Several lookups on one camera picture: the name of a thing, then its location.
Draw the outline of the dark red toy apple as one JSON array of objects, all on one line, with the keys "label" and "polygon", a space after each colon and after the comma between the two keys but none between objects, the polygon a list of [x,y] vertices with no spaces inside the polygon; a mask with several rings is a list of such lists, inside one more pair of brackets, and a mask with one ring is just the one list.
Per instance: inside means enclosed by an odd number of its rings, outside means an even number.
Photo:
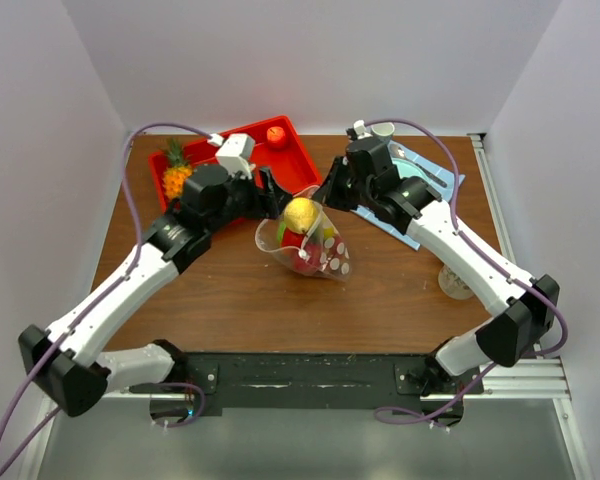
[{"label": "dark red toy apple", "polygon": [[282,247],[286,249],[291,268],[302,275],[314,275],[320,265],[321,246],[305,235],[286,228]]}]

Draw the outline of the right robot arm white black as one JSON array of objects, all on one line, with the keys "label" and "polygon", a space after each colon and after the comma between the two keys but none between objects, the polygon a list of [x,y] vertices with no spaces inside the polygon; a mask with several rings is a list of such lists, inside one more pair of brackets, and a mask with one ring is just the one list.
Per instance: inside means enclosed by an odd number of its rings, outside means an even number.
[{"label": "right robot arm white black", "polygon": [[427,181],[400,176],[384,142],[351,142],[313,198],[340,211],[370,210],[438,257],[488,312],[487,321],[432,353],[425,369],[432,390],[449,392],[462,374],[487,362],[514,366],[550,330],[557,282],[549,275],[534,278],[454,220],[450,204]]}]

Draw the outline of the red orange toy apple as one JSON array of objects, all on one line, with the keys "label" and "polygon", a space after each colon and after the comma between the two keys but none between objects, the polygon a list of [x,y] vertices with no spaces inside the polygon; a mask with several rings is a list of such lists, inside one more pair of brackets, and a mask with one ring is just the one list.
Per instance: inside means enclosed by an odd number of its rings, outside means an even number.
[{"label": "red orange toy apple", "polygon": [[266,144],[272,150],[285,149],[288,144],[287,134],[283,127],[272,126],[266,131]]}]

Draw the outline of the yellow toy lemon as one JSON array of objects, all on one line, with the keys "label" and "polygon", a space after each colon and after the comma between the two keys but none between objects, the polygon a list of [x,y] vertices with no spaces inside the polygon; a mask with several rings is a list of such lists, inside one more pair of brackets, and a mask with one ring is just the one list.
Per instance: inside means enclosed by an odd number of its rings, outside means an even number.
[{"label": "yellow toy lemon", "polygon": [[307,234],[319,216],[313,201],[305,197],[293,198],[285,207],[282,217],[286,227],[296,234]]}]

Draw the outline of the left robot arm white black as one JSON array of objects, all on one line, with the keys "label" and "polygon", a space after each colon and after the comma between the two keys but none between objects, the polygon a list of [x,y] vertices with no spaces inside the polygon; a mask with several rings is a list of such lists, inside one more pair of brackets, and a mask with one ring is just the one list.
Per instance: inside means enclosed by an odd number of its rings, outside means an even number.
[{"label": "left robot arm white black", "polygon": [[239,219],[275,219],[291,198],[268,167],[257,178],[230,173],[219,164],[196,168],[182,195],[113,274],[48,327],[31,325],[20,334],[27,375],[70,417],[86,413],[106,392],[126,386],[155,383],[165,392],[180,390],[187,368],[170,343],[119,352],[121,366],[104,355],[104,347],[141,305],[210,249],[214,233]]}]

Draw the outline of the clear polka dot zip bag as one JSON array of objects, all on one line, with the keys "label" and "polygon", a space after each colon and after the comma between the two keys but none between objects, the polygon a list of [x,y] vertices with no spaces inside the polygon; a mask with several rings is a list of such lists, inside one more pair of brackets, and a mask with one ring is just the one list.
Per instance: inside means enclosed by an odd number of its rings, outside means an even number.
[{"label": "clear polka dot zip bag", "polygon": [[262,220],[255,245],[299,275],[346,281],[353,271],[348,246],[323,206],[311,199],[317,190],[307,187],[278,218]]}]

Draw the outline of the green custard apple toy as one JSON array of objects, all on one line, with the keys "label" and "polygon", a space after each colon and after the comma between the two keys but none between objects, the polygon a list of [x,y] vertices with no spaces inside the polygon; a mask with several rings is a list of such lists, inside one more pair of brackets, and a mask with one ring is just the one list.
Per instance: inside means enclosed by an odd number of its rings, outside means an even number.
[{"label": "green custard apple toy", "polygon": [[280,222],[278,229],[277,229],[277,233],[276,233],[277,242],[279,244],[283,243],[285,232],[286,232],[286,224],[284,222]]}]

